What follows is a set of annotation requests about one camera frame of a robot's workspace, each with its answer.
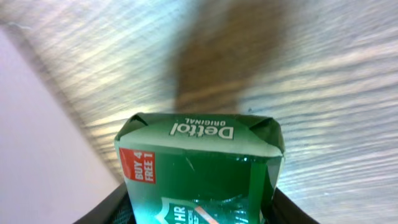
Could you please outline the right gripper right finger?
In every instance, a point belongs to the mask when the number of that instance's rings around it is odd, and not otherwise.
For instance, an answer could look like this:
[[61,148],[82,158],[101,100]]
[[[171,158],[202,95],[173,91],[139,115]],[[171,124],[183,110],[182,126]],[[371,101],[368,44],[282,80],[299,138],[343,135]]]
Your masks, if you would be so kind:
[[267,224],[320,224],[276,188]]

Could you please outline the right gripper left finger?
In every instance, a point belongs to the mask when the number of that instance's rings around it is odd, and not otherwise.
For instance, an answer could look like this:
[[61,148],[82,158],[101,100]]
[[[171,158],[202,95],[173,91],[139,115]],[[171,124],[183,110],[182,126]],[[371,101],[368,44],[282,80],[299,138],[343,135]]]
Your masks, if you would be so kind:
[[74,224],[136,224],[126,184],[121,184]]

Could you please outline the green soap bar packet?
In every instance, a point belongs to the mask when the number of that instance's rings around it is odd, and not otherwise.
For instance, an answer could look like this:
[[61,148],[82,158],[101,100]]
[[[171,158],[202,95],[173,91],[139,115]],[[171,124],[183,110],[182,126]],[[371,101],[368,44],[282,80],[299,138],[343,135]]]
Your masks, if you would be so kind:
[[284,165],[280,124],[139,113],[114,145],[137,223],[264,223]]

